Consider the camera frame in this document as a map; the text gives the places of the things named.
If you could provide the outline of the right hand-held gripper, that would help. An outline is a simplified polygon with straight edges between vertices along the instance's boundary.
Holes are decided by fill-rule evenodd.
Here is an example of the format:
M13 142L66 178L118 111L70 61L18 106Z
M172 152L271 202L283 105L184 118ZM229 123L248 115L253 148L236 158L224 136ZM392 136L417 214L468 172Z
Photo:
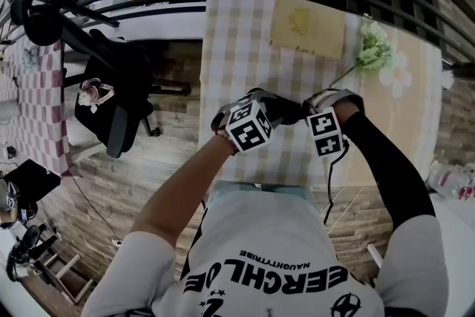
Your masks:
M364 111L363 98L348 89L324 89L303 101L304 121L319 157L344 151L343 134L334 110L340 101L350 101Z

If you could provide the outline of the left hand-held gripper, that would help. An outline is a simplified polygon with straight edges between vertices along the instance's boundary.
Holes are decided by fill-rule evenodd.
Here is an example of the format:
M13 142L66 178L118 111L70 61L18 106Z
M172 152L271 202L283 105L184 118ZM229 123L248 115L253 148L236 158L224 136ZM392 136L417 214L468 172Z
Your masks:
M260 88L252 89L238 101L220 108L211 122L211 130L227 137L235 151L255 150L269 142L273 131L266 113L275 95Z

